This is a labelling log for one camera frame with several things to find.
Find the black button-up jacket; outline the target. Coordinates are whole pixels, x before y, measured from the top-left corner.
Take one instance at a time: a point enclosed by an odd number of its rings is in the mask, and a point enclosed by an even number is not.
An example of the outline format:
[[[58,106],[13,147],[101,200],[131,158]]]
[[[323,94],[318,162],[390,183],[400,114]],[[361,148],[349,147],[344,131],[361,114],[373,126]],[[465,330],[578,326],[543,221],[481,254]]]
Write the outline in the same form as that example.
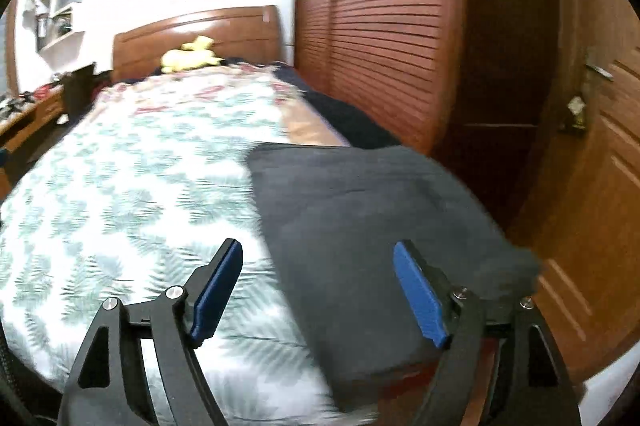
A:
[[[262,144],[246,163],[280,288],[343,412],[439,356],[394,272],[398,242],[408,239],[452,284],[490,301],[492,317],[535,289],[535,256],[412,149]]]

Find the wooden bedroom door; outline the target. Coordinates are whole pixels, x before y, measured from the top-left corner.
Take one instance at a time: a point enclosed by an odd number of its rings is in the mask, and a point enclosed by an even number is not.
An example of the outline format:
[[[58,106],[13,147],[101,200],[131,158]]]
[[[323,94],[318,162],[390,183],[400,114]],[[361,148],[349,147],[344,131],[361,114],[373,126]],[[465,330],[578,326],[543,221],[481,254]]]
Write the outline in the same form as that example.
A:
[[[613,82],[585,68],[590,48]],[[628,0],[560,0],[540,143],[510,235],[541,259],[536,304],[579,383],[639,338],[639,19]]]

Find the floral patterned blanket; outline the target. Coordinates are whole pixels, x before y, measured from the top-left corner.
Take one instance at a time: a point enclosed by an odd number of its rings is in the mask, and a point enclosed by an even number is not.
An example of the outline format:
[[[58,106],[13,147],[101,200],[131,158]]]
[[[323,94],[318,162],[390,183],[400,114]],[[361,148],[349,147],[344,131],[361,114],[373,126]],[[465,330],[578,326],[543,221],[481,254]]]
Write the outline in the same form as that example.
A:
[[[303,145],[346,146],[348,142],[343,135],[306,100],[304,90],[290,80],[280,79],[279,71],[277,66],[239,63],[121,81],[98,94],[89,118],[119,120],[208,103],[216,108],[221,108],[224,102],[247,108],[255,98],[264,96],[266,104],[279,111],[288,141]]]

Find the yellow plush toy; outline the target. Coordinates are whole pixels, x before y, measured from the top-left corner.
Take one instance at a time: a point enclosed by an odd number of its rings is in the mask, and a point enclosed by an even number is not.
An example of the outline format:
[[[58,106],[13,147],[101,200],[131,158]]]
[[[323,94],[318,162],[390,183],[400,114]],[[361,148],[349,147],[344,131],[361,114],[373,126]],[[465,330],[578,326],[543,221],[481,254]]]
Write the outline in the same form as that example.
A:
[[[214,40],[198,36],[192,42],[183,43],[181,48],[167,51],[160,59],[163,74],[193,70],[207,66],[218,66],[222,58],[212,50]]]

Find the dark wooden chair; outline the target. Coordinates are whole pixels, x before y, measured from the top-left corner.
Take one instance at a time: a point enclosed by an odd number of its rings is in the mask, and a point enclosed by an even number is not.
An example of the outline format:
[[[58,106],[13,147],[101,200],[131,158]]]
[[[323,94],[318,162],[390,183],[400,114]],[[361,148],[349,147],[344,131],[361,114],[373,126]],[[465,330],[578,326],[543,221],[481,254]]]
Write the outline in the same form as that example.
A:
[[[63,74],[61,78],[62,100],[68,120],[77,121],[87,112],[94,88],[95,63]]]

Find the wooden desk with drawers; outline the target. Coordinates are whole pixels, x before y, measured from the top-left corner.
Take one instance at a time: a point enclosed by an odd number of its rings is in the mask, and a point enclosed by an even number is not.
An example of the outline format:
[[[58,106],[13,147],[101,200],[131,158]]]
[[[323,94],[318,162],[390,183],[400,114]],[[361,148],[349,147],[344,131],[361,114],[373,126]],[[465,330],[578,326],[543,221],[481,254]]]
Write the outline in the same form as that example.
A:
[[[29,169],[35,151],[63,114],[62,91],[56,86],[46,97],[1,127],[1,199],[9,195],[13,185]]]

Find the red-brown louvered wardrobe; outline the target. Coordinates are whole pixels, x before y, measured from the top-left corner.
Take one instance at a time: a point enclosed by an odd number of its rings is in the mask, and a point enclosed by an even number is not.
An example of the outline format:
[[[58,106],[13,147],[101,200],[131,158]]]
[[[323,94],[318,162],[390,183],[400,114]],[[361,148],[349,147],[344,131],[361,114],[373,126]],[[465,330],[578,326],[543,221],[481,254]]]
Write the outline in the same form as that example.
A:
[[[559,0],[296,0],[295,64],[421,152],[535,128]]]

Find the white wall shelf unit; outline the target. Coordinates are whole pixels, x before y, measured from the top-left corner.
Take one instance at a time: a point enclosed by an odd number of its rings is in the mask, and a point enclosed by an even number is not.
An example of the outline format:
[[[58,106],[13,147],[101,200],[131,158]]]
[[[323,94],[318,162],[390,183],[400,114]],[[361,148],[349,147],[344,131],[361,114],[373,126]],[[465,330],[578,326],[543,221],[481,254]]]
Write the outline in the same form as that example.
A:
[[[82,2],[84,0],[32,0],[39,54],[43,55],[63,41],[82,34]]]

